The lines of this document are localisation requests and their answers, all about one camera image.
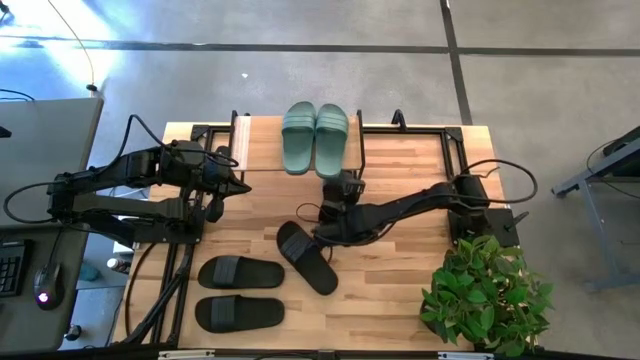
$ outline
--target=gray floor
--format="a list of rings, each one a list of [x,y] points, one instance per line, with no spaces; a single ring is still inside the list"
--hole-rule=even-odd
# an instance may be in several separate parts
[[[36,15],[27,2],[6,3],[15,12],[14,26],[0,27],[0,36],[70,37],[50,9]],[[56,3],[84,39],[447,46],[437,0]],[[634,0],[449,3],[458,46],[640,47],[640,3]],[[39,49],[11,46],[22,41],[0,38],[1,87],[38,99],[86,96],[89,70],[80,50],[55,41]],[[360,108],[366,122],[387,122],[401,108],[411,123],[461,123],[448,54],[90,50],[90,55],[106,98],[93,164],[115,154],[130,113],[142,116],[158,134],[168,121],[224,121],[234,109],[280,114],[302,99],[335,102],[349,113]],[[556,285],[556,311],[549,315],[551,330],[541,344],[637,357],[640,287],[585,291],[586,280],[605,272],[583,202],[577,194],[556,200],[548,189],[583,170],[594,148],[638,125],[640,59],[469,55],[460,61],[473,123],[488,125],[498,156],[527,166],[540,182],[538,196],[514,209],[531,212],[519,226],[527,261]],[[127,150],[149,145],[136,128]],[[502,169],[501,176],[506,196],[529,191],[519,174]],[[620,201],[629,213],[637,211],[634,201],[598,194],[603,203]],[[88,256],[105,256],[104,249],[94,252]],[[634,259],[640,246],[627,245],[621,252]]]

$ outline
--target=keyboard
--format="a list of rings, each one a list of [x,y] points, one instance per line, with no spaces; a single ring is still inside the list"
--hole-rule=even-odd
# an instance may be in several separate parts
[[[29,240],[0,242],[0,298],[20,295]]]

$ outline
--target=black robotic arm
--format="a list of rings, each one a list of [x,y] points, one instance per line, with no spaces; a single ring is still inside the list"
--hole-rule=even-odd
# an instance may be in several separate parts
[[[488,198],[481,181],[486,175],[471,175],[468,172],[472,167],[487,162],[505,163],[524,171],[534,185],[532,193],[515,200]],[[513,219],[511,210],[489,209],[490,203],[508,204],[527,201],[537,193],[538,184],[533,174],[522,166],[504,160],[490,159],[463,169],[462,173],[452,181],[437,183],[429,189],[381,205],[355,205],[357,196],[354,196],[353,192],[336,191],[344,188],[335,184],[325,185],[325,201],[319,216],[321,223],[312,230],[314,239],[320,247],[367,245],[385,235],[397,221],[436,209],[449,210],[450,218],[455,219],[456,224],[453,224],[451,229],[452,238],[464,237],[465,233],[491,233],[504,238],[503,243],[508,243],[509,236],[504,234],[508,233],[509,228],[513,228],[524,216]],[[352,189],[361,193],[364,190],[364,183],[352,186]]]
[[[228,158],[229,149],[220,147],[217,153]],[[214,161],[197,142],[173,141],[120,156],[104,167],[59,174],[47,190],[48,212],[64,224],[86,223],[90,230],[129,247],[135,242],[199,242],[204,219],[216,222],[226,197],[251,190],[235,177],[230,165]],[[95,194],[121,185],[163,184],[180,187],[179,196],[151,202]],[[193,191],[213,195],[206,209],[190,203]]]

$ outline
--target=slide sandal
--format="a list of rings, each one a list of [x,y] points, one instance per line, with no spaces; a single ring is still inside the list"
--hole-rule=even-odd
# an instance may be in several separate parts
[[[261,329],[284,319],[284,304],[278,299],[240,295],[204,298],[196,304],[196,321],[212,333]]]
[[[322,105],[316,121],[316,174],[335,178],[342,170],[349,119],[338,106]]]
[[[338,287],[338,276],[300,225],[284,223],[278,230],[277,242],[282,256],[318,294],[329,295]]]
[[[274,288],[283,280],[282,265],[244,256],[216,256],[198,273],[198,283],[209,289]]]
[[[316,109],[308,101],[291,107],[282,121],[282,163],[290,175],[302,175],[311,166]]]

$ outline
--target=green slide sandal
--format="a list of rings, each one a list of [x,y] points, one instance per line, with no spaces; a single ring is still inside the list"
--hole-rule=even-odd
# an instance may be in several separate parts
[[[316,109],[308,101],[291,107],[282,121],[282,163],[290,175],[302,175],[311,165]]]
[[[316,121],[316,174],[335,178],[342,170],[349,120],[338,106],[322,105]]]

